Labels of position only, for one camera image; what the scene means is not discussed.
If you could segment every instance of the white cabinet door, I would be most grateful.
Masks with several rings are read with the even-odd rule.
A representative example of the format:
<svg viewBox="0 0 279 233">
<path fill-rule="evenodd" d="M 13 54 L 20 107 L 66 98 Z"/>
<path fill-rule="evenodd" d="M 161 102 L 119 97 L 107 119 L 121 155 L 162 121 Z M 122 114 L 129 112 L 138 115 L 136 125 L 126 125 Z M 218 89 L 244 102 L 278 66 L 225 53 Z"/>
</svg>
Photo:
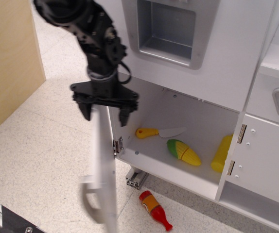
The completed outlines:
<svg viewBox="0 0 279 233">
<path fill-rule="evenodd" d="M 246 131 L 226 180 L 279 202 L 279 125 L 250 115 L 243 124 Z"/>
<path fill-rule="evenodd" d="M 94 172 L 82 180 L 83 203 L 97 223 L 106 225 L 108 233 L 117 233 L 116 162 L 108 107 L 94 105 L 91 116 Z M 96 194 L 99 209 L 92 207 L 89 194 Z"/>
</svg>

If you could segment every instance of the black robotic arm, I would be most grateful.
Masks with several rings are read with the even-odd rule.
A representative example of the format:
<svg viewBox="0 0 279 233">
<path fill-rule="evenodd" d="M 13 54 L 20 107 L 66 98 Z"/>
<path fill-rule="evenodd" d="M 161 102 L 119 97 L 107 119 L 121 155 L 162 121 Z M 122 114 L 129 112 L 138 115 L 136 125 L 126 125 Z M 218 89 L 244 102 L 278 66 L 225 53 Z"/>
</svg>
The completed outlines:
<svg viewBox="0 0 279 233">
<path fill-rule="evenodd" d="M 87 73 L 90 82 L 70 86 L 73 98 L 85 118 L 90 120 L 92 104 L 120 108 L 122 126 L 127 124 L 129 114 L 137 110 L 138 94 L 123 86 L 131 79 L 121 82 L 118 65 L 126 56 L 126 46 L 112 25 L 112 20 L 94 0 L 34 0 L 39 14 L 50 24 L 62 27 L 77 37 L 87 56 Z"/>
</svg>

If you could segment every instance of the metal hinge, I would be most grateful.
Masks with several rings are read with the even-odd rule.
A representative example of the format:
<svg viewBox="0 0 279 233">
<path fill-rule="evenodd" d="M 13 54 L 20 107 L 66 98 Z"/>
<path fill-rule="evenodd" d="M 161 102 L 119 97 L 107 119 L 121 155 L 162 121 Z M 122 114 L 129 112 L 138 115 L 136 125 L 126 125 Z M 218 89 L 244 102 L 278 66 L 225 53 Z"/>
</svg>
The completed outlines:
<svg viewBox="0 0 279 233">
<path fill-rule="evenodd" d="M 238 140 L 237 140 L 237 143 L 239 143 L 239 144 L 242 143 L 242 139 L 243 139 L 245 130 L 246 130 L 246 125 L 242 125 L 241 131 L 240 131 L 240 134 L 239 134 L 239 137 L 238 137 Z"/>
<path fill-rule="evenodd" d="M 113 140 L 113 148 L 114 148 L 114 154 L 119 154 L 124 148 L 123 148 L 123 139 L 122 137 L 119 138 L 118 141 Z"/>
<path fill-rule="evenodd" d="M 233 170 L 233 166 L 235 165 L 235 161 L 231 160 L 229 168 L 228 168 L 228 172 L 227 175 L 230 176 Z"/>
</svg>

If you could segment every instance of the red bottle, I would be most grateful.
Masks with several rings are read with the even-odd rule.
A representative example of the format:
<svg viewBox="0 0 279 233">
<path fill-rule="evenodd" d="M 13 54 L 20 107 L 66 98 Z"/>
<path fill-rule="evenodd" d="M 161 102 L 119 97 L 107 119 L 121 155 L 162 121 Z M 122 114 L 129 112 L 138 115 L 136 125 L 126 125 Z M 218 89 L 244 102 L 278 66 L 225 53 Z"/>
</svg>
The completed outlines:
<svg viewBox="0 0 279 233">
<path fill-rule="evenodd" d="M 146 208 L 150 216 L 153 217 L 153 219 L 157 222 L 163 224 L 167 232 L 173 228 L 173 226 L 167 221 L 164 209 L 157 202 L 150 191 L 143 192 L 140 195 L 139 199 L 141 200 L 142 205 Z"/>
</svg>

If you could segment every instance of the wooden board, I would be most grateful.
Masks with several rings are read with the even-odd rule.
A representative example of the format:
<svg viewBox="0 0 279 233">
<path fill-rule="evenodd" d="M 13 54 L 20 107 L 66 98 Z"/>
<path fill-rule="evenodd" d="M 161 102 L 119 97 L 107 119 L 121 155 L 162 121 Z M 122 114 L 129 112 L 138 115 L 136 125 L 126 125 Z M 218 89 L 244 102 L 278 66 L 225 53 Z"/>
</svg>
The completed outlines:
<svg viewBox="0 0 279 233">
<path fill-rule="evenodd" d="M 30 1 L 0 1 L 0 124 L 44 81 Z"/>
</svg>

